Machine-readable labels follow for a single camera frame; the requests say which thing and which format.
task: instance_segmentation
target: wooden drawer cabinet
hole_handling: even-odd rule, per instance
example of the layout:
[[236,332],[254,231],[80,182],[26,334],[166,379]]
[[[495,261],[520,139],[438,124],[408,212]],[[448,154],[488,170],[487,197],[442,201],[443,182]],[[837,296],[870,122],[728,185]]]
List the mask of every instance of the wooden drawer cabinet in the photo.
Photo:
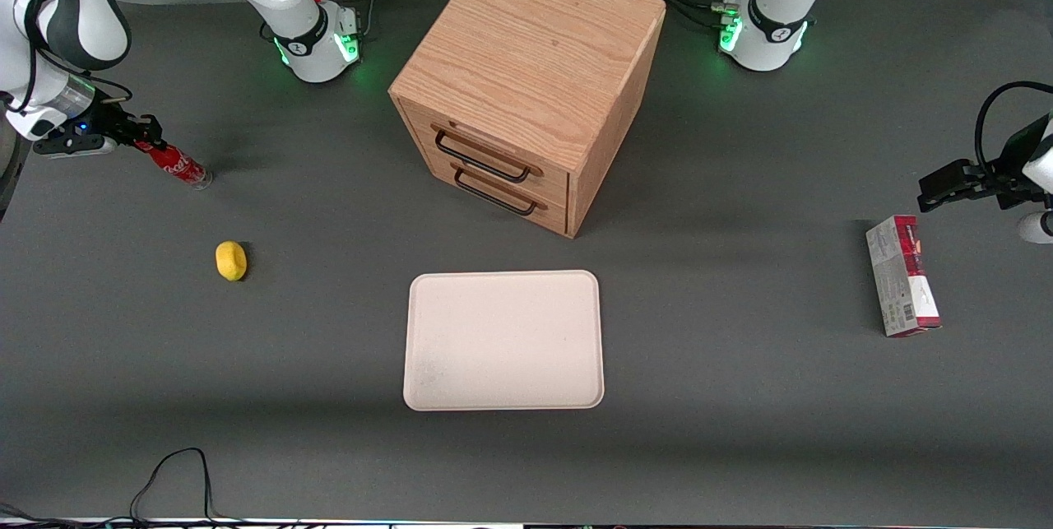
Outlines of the wooden drawer cabinet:
[[450,0],[389,93],[438,179],[574,237],[664,15],[659,0]]

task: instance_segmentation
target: lemon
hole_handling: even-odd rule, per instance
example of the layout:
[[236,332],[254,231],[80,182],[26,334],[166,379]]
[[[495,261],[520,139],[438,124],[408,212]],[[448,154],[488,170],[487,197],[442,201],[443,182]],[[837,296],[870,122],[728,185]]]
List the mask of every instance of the lemon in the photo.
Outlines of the lemon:
[[220,276],[234,282],[240,280],[247,269],[245,250],[237,241],[223,241],[216,246],[216,270]]

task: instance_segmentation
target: drawer handle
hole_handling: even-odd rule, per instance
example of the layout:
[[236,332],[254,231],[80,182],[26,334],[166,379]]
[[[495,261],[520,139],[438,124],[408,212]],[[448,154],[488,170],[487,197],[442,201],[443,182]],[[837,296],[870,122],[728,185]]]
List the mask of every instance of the drawer handle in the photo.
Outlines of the drawer handle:
[[495,197],[491,196],[490,194],[486,194],[482,190],[479,190],[477,188],[472,188],[470,184],[463,183],[463,181],[460,180],[460,176],[463,175],[463,173],[464,173],[464,170],[458,169],[457,173],[454,175],[454,181],[457,183],[458,188],[462,189],[463,191],[468,192],[469,194],[473,194],[473,195],[478,196],[478,197],[480,197],[480,198],[482,198],[482,199],[484,199],[486,201],[496,203],[497,205],[501,207],[502,209],[509,211],[510,213],[518,214],[519,216],[530,216],[530,215],[534,214],[534,209],[537,208],[537,202],[531,202],[530,207],[528,207],[525,209],[517,209],[516,207],[513,207],[511,203],[504,202],[504,200],[501,200],[500,198],[495,198]]
[[481,162],[481,161],[479,161],[477,159],[473,159],[472,157],[469,157],[468,155],[465,155],[463,153],[460,153],[458,151],[454,151],[451,148],[449,148],[449,146],[446,146],[446,145],[444,145],[442,143],[442,139],[445,138],[445,137],[446,137],[446,131],[444,131],[444,130],[440,130],[438,136],[435,137],[435,145],[439,148],[439,151],[443,151],[443,153],[445,153],[446,155],[451,155],[452,157],[457,157],[458,159],[466,162],[468,164],[470,164],[472,166],[479,168],[482,171],[489,173],[490,175],[493,175],[493,176],[496,176],[496,177],[500,177],[504,181],[510,181],[512,183],[522,183],[523,180],[526,179],[526,176],[530,175],[530,168],[529,166],[524,166],[523,168],[523,172],[521,174],[519,174],[519,175],[512,175],[511,173],[504,173],[501,170],[494,169],[494,168],[488,165],[486,163]]

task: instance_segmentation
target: red and white box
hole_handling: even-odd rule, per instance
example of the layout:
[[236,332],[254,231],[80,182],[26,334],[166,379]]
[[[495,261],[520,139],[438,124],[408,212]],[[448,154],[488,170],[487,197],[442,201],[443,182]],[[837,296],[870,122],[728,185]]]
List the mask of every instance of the red and white box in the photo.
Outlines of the red and white box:
[[901,338],[940,327],[939,312],[921,267],[916,216],[893,216],[867,232],[881,301],[885,335]]

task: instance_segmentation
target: plastic tray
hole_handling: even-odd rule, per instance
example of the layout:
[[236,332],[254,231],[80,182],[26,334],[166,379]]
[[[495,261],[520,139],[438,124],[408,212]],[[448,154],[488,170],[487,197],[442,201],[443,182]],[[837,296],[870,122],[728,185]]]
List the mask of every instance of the plastic tray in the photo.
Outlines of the plastic tray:
[[402,397],[420,411],[595,407],[603,398],[596,277],[419,276],[410,287]]

